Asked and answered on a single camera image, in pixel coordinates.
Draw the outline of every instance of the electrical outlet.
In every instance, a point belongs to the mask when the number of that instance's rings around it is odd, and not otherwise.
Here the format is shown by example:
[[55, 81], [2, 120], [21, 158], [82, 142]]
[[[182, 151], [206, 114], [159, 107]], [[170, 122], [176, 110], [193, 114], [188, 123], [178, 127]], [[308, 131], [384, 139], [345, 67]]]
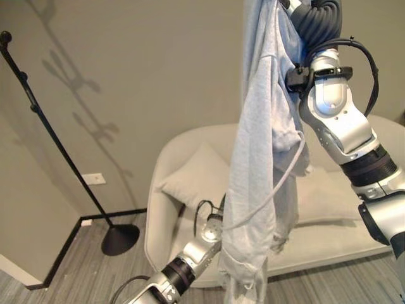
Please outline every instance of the electrical outlet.
[[87, 185], [106, 184], [106, 180], [101, 173], [82, 174], [82, 177]]

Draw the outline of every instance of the gray wall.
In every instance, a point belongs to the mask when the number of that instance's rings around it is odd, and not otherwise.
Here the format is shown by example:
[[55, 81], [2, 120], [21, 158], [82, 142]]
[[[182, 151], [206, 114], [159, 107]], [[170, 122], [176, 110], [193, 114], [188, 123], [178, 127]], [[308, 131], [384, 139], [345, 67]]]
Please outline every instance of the gray wall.
[[79, 216], [1, 114], [0, 139], [0, 255], [42, 282]]
[[[108, 212], [145, 208], [155, 161], [185, 130], [236, 122], [242, 1], [1, 1], [0, 29]], [[0, 111], [81, 215], [78, 187], [1, 64]]]
[[[379, 69], [380, 94], [372, 114], [405, 125], [405, 2], [403, 0], [342, 0], [342, 37], [351, 35], [371, 52]], [[365, 110], [373, 87], [367, 58], [352, 47], [341, 47], [342, 65], [354, 69], [349, 84], [354, 104]]]

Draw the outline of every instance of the black stand base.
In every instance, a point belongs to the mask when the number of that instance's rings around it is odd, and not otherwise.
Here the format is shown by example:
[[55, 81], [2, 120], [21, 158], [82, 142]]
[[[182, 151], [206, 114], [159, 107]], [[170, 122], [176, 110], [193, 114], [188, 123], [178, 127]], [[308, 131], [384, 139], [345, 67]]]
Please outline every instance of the black stand base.
[[114, 256], [129, 250], [139, 238], [139, 229], [134, 225], [114, 225], [108, 229], [101, 244], [105, 255]]

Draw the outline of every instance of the white cable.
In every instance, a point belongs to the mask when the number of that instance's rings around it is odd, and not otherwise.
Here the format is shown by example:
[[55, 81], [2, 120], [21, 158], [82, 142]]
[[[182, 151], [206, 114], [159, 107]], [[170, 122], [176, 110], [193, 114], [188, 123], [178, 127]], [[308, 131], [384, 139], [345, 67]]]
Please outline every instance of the white cable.
[[269, 200], [271, 200], [274, 195], [277, 193], [277, 191], [281, 188], [281, 186], [283, 185], [283, 183], [285, 182], [285, 180], [287, 179], [287, 177], [290, 175], [291, 170], [294, 168], [294, 166], [296, 165], [299, 156], [301, 155], [304, 146], [305, 146], [305, 137], [304, 134], [301, 131], [298, 131], [298, 135], [299, 137], [301, 137], [301, 142], [299, 143], [299, 147], [298, 150], [296, 152], [296, 154], [294, 155], [293, 159], [291, 160], [290, 165], [288, 166], [288, 168], [286, 169], [286, 171], [284, 172], [282, 178], [279, 180], [279, 182], [277, 183], [277, 185], [274, 187], [273, 192], [270, 193], [266, 198], [265, 201], [263, 202], [263, 204], [259, 205], [256, 209], [254, 209], [253, 211], [249, 212], [242, 220], [238, 221], [236, 224], [233, 224], [231, 226], [227, 226], [227, 227], [222, 227], [222, 230], [232, 230], [235, 229], [238, 226], [241, 226], [243, 224], [245, 224], [246, 222], [248, 222], [256, 213], [258, 213], [261, 209], [263, 209], [267, 203], [269, 202]]

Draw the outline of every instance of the white baseboard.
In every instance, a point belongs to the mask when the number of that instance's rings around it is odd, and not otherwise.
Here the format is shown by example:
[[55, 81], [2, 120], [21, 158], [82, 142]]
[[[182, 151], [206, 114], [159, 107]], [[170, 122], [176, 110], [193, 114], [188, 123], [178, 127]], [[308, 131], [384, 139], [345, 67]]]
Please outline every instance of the white baseboard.
[[19, 268], [19, 266], [8, 260], [4, 255], [0, 255], [0, 269], [26, 286], [42, 284], [40, 280]]

